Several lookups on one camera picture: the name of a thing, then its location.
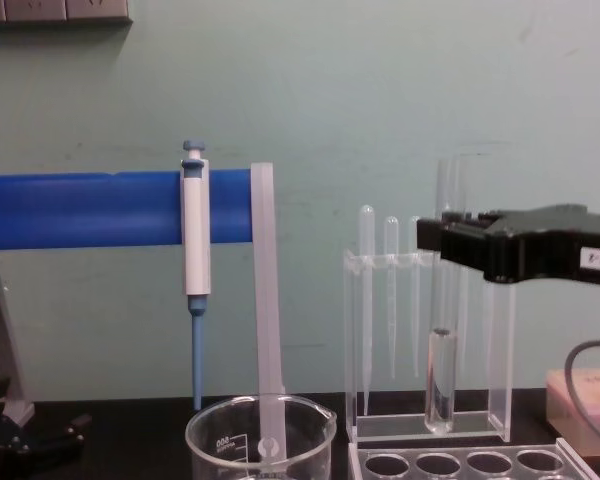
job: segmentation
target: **micropipette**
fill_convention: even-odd
[[[201,158],[202,142],[187,141],[188,158],[182,161],[182,244],[184,290],[192,325],[193,408],[202,407],[202,317],[211,293],[209,268],[211,231],[209,215],[209,162]]]
[[[387,256],[387,329],[391,378],[396,378],[397,296],[396,264],[400,244],[400,223],[396,217],[384,221],[384,254]]]
[[[375,214],[365,205],[359,219],[360,256],[362,268],[362,383],[364,388],[364,414],[369,413],[369,389],[373,358],[373,255],[376,251]]]

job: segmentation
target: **blue pipette stand rod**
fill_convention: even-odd
[[[211,242],[251,242],[250,170],[209,182]],[[179,172],[0,176],[0,250],[181,242]]]

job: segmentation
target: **black cable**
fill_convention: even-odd
[[[587,412],[586,408],[582,404],[580,397],[578,397],[578,392],[576,392],[576,387],[573,384],[573,362],[576,357],[585,350],[590,348],[600,347],[600,340],[591,340],[589,342],[583,342],[580,345],[577,345],[569,355],[567,355],[567,360],[564,363],[564,376],[567,382],[567,391],[569,392],[569,396],[571,397],[571,401],[573,405],[576,407],[576,410],[580,414],[580,416],[584,419],[584,421],[589,425],[594,432],[596,432],[600,436],[600,427],[598,427],[591,415]]]

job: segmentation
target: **transfer pipette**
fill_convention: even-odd
[[[209,257],[209,162],[201,158],[202,142],[187,141],[188,158],[182,161],[182,244],[184,245],[184,290],[191,313],[193,408],[202,407],[202,317],[211,293]]]
[[[400,244],[400,223],[396,217],[384,221],[384,254],[387,257],[387,331],[389,335],[389,362],[391,378],[396,378],[396,335],[398,324],[396,264]]]
[[[365,205],[359,219],[360,256],[362,267],[362,384],[364,389],[364,414],[369,413],[369,389],[373,358],[373,256],[376,251],[375,214]]]
[[[409,225],[408,249],[413,257],[411,267],[411,351],[413,352],[413,372],[416,378],[420,376],[418,365],[420,345],[420,255],[418,254],[418,220],[420,217],[412,217]]]

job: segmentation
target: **plastic dropper pipette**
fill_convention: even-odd
[[[413,372],[416,378],[420,376],[420,256],[418,254],[418,220],[412,217],[409,225],[408,249],[414,255],[411,268],[411,351],[413,358]]]
[[[389,362],[391,378],[396,378],[396,335],[398,324],[396,269],[400,248],[400,223],[396,217],[384,221],[384,254],[387,256],[387,334],[389,336]]]
[[[364,414],[369,413],[369,389],[373,358],[373,256],[376,251],[375,213],[365,205],[359,219],[360,256],[362,257],[362,384]]]

